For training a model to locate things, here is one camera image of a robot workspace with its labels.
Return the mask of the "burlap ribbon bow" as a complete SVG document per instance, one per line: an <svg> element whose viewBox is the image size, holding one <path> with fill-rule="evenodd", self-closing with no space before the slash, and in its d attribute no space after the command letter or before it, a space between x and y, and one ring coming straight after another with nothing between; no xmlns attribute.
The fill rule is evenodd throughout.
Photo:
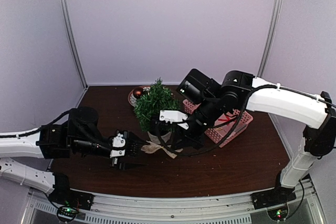
<svg viewBox="0 0 336 224"><path fill-rule="evenodd" d="M146 145L141 147L141 151L145 152L146 154L154 154L155 152L162 150L172 159L177 157L176 154L168 151L164 146L161 145L161 142L156 135L148 132L148 136L149 140L147 141Z"/></svg>

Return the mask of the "small green christmas tree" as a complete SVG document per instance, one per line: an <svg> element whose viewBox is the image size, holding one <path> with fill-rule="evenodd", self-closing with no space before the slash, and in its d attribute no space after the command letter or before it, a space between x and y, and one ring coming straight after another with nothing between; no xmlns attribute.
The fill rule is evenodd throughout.
<svg viewBox="0 0 336 224"><path fill-rule="evenodd" d="M140 97L134 107L136 118L143 132L156 135L155 122L159 120L161 110L180 110L181 102L172 90L163 84L161 78L150 85L148 93Z"/></svg>

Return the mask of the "pink plastic basket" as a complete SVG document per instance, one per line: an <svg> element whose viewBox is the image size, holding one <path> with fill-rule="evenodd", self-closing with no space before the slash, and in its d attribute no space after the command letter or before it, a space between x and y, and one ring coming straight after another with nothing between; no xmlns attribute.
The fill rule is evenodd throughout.
<svg viewBox="0 0 336 224"><path fill-rule="evenodd" d="M192 102L188 101L187 99L183 100L183 107L185 113L192 114L195 109L199 107L199 105L193 104ZM239 114L239 110L234 110L232 114ZM234 131L231 133L231 135L219 146L220 148L224 147L226 144L231 142L234 138L236 138L238 135L240 135L245 129L247 129L249 123L251 123L253 120L252 115L250 115L248 112L244 112L242 118L240 119L238 125L234 129ZM226 134L227 132L232 128L232 126L235 124L235 121L230 122L226 125L221 126L223 128L222 131L216 131L214 129L207 129L205 131L205 135L209 137L214 143L218 143Z"/></svg>

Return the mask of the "red bauble ornament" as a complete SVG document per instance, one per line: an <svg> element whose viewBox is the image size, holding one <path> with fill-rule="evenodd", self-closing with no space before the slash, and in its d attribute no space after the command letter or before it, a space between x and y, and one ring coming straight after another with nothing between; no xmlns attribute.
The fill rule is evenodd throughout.
<svg viewBox="0 0 336 224"><path fill-rule="evenodd" d="M143 94L144 90L142 87L137 87L133 90L132 94L136 99L139 99L142 94Z"/></svg>

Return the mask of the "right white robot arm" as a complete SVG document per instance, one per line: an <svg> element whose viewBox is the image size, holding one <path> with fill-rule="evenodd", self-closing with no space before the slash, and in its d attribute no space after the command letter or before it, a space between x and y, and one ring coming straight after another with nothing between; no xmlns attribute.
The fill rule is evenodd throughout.
<svg viewBox="0 0 336 224"><path fill-rule="evenodd" d="M192 69L177 92L198 107L192 114L181 111L160 112L160 121L182 128L182 141L200 147L198 138L224 113L239 110L236 128L245 110L265 112L305 124L300 148L281 171L279 185L269 192L272 203L289 196L315 160L329 154L335 144L335 105L327 92L308 94L274 84L253 74L230 71L217 83Z"/></svg>

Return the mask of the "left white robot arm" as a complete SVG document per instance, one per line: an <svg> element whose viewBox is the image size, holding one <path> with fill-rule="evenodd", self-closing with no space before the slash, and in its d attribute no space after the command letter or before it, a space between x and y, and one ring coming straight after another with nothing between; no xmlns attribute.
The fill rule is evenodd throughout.
<svg viewBox="0 0 336 224"><path fill-rule="evenodd" d="M55 195L64 205L71 205L76 197L66 175L43 172L14 159L69 158L72 153L79 153L108 158L116 169L132 167L121 159L136 157L148 142L130 131L117 131L105 137L98 130L98 119L95 109L84 106L70 109L36 129L2 133L1 177L40 190L48 196Z"/></svg>

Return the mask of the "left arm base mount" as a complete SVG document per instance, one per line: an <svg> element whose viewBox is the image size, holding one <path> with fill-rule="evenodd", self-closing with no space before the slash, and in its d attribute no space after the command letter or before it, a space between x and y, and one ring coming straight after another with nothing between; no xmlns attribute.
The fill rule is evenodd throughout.
<svg viewBox="0 0 336 224"><path fill-rule="evenodd" d="M55 182L53 191L45 194L48 201L56 208L56 217L63 223L73 221L79 210L90 210L94 195L70 188L69 178L61 173L52 173Z"/></svg>

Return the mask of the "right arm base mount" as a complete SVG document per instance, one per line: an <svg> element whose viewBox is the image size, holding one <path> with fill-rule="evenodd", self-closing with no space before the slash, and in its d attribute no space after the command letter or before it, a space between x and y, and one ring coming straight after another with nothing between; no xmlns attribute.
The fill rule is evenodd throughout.
<svg viewBox="0 0 336 224"><path fill-rule="evenodd" d="M277 193L275 189L251 194L254 209L266 209L268 217L273 221L283 221L289 217L288 202L297 199L296 194Z"/></svg>

